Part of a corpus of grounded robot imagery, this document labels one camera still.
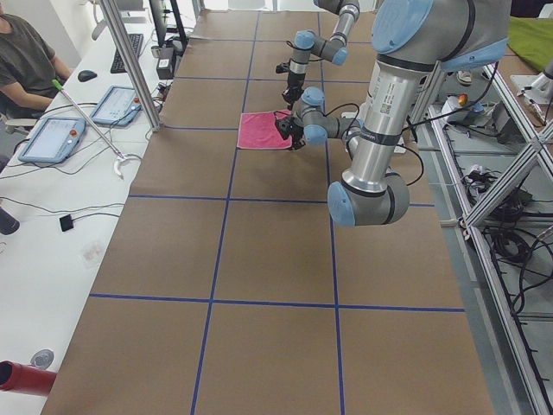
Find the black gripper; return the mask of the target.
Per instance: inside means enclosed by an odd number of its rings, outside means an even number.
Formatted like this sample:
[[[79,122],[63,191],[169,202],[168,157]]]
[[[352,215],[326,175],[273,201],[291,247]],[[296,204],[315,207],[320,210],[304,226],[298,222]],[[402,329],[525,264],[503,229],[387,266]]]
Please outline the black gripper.
[[[289,121],[288,132],[291,136],[289,150],[299,150],[306,145],[303,136],[303,122],[293,114],[290,114],[287,119]]]
[[[299,99],[298,94],[302,94],[304,80],[304,73],[288,72],[287,89],[282,92],[283,99],[288,104],[288,109],[293,108],[295,102]]]

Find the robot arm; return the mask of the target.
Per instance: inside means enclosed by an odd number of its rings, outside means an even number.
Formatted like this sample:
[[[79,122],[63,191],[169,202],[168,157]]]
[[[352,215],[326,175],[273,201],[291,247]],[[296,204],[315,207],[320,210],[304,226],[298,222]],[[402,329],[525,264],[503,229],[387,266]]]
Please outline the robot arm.
[[[314,1],[320,9],[335,14],[338,21],[329,39],[317,35],[313,30],[300,30],[295,39],[287,44],[292,49],[292,55],[287,62],[276,67],[276,73],[286,73],[287,87],[282,92],[284,101],[291,110],[303,94],[303,85],[312,56],[319,60],[329,61],[341,66],[348,56],[347,41],[355,23],[359,20],[360,7],[358,1],[332,0]]]
[[[290,132],[300,131],[309,144],[339,138],[352,164],[327,192],[327,206],[343,227],[385,225],[402,218],[410,204],[404,179],[391,167],[421,79],[436,64],[444,72],[468,70],[499,61],[507,46],[509,1],[386,1],[372,26],[377,53],[375,87],[365,101],[362,121],[324,113],[322,90],[304,87],[311,56],[334,65],[345,62],[348,34],[359,19],[356,1],[319,1],[339,17],[325,40],[299,31],[288,65],[283,98],[292,113]]]

